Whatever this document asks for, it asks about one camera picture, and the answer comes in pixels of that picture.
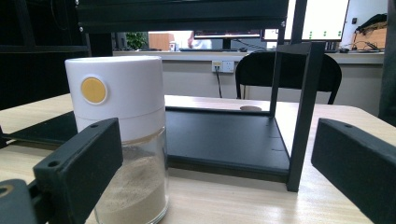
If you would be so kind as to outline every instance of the office chair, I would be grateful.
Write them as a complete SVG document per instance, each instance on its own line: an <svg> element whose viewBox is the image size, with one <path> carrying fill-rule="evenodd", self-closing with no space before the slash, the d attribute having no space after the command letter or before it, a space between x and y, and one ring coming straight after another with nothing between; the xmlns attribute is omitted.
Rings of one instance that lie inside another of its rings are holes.
<svg viewBox="0 0 396 224"><path fill-rule="evenodd" d="M275 57L274 51L255 51L239 62L235 70L237 99L241 99L241 85L272 87ZM303 83L305 57L285 54L282 57L282 64L288 66L281 68L279 88L300 90ZM318 91L331 93L328 105L334 103L341 79L340 66L333 58L325 54L320 70Z"/></svg>

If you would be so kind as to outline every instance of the black foam pad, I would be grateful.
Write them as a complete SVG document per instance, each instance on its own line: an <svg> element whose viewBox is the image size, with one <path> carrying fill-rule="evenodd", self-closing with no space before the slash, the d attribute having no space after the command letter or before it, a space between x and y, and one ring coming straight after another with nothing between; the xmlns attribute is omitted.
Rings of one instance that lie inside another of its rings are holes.
<svg viewBox="0 0 396 224"><path fill-rule="evenodd" d="M396 223L396 147L320 119L312 164L374 223Z"/></svg>

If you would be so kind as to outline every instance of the powder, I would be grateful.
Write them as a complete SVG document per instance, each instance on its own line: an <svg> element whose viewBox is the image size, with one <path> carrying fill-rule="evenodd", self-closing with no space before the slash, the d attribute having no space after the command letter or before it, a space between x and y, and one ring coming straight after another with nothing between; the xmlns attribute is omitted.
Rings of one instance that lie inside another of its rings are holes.
<svg viewBox="0 0 396 224"><path fill-rule="evenodd" d="M123 165L95 207L100 223L149 223L164 211L164 161L141 156L123 151Z"/></svg>

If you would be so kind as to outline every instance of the yellow circular button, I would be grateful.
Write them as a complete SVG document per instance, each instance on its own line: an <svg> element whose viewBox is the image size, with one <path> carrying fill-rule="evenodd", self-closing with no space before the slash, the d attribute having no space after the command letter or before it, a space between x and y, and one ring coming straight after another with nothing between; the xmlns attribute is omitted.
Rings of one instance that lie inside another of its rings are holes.
<svg viewBox="0 0 396 224"><path fill-rule="evenodd" d="M81 84L81 91L85 99L91 103L100 103L105 100L105 84L95 77L85 79Z"/></svg>

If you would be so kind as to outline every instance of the clear plastic jar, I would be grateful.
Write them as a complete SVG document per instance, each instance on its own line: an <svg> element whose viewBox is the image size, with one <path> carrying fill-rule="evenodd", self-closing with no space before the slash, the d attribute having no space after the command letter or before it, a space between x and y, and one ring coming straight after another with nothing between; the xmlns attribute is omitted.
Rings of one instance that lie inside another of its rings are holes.
<svg viewBox="0 0 396 224"><path fill-rule="evenodd" d="M157 223L168 206L165 128L122 143L123 163L95 207L101 224Z"/></svg>

